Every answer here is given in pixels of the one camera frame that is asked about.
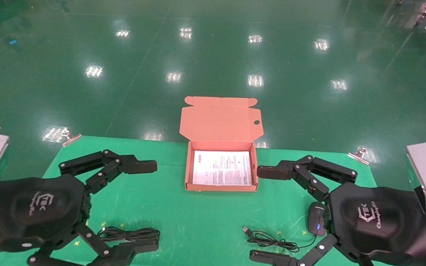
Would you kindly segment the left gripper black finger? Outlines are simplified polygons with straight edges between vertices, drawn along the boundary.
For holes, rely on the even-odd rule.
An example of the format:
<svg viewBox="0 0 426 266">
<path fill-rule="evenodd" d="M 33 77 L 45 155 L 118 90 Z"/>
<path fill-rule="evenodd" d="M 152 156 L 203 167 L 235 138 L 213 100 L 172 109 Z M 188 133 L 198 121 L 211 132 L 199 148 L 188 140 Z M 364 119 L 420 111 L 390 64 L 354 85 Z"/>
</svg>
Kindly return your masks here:
<svg viewBox="0 0 426 266">
<path fill-rule="evenodd" d="M 51 257 L 54 251 L 62 249 L 76 237 L 81 237 L 97 253 L 97 257 L 88 263 L 89 266 L 129 266 L 137 254 L 159 249 L 160 231 L 154 228 L 126 231 L 108 226 L 94 233 L 83 223 L 30 226 L 27 239 L 33 241 L 33 246 L 38 250 L 27 259 L 27 264 L 77 266 L 78 263 Z"/>
<path fill-rule="evenodd" d="M 118 155 L 111 150 L 103 150 L 79 158 L 61 162 L 61 174 L 77 176 L 97 170 L 86 180 L 85 190 L 96 194 L 115 180 L 120 174 L 145 174 L 157 171 L 155 160 L 137 160 L 135 155 Z"/>
</svg>

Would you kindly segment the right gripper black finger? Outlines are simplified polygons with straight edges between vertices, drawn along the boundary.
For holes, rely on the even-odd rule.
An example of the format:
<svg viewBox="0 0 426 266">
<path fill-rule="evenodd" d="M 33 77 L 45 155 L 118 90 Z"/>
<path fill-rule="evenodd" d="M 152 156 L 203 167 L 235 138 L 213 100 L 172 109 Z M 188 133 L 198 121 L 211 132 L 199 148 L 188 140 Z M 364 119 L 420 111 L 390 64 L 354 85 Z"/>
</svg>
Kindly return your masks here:
<svg viewBox="0 0 426 266">
<path fill-rule="evenodd" d="M 355 183 L 357 179 L 357 171 L 311 155 L 296 161 L 281 160 L 277 166 L 258 166 L 257 168 L 259 178 L 294 180 L 316 201 L 326 202 L 330 190 L 316 178 L 317 175 L 340 184 Z"/>
<path fill-rule="evenodd" d="M 250 259 L 272 266 L 314 266 L 333 249 L 334 246 L 337 246 L 337 249 L 341 249 L 345 252 L 350 251 L 351 254 L 356 257 L 355 261 L 358 265 L 366 265 L 362 259 L 363 254 L 366 253 L 366 237 L 362 234 L 342 236 L 338 234 L 328 234 L 301 259 L 296 259 L 289 255 L 258 250 L 250 251 Z"/>
</svg>

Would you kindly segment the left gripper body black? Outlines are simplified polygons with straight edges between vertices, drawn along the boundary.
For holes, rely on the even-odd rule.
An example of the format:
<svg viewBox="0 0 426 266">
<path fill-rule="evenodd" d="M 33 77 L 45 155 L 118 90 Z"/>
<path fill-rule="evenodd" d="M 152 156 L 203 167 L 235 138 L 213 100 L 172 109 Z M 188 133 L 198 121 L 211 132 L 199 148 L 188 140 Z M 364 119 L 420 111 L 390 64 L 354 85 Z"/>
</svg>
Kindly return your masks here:
<svg viewBox="0 0 426 266">
<path fill-rule="evenodd" d="M 62 248 L 89 216 L 90 195 L 69 174 L 0 182 L 0 252 Z"/>
</svg>

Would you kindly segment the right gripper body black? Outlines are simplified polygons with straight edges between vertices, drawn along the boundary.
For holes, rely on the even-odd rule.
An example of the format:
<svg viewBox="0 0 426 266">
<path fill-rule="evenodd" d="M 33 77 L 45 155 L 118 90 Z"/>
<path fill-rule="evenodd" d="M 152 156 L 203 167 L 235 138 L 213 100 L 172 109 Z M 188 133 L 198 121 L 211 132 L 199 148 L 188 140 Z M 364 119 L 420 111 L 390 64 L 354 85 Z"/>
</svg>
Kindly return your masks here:
<svg viewBox="0 0 426 266">
<path fill-rule="evenodd" d="M 328 197 L 335 248 L 352 262 L 373 260 L 404 266 L 409 248 L 426 224 L 415 194 L 388 187 L 340 185 Z"/>
</svg>

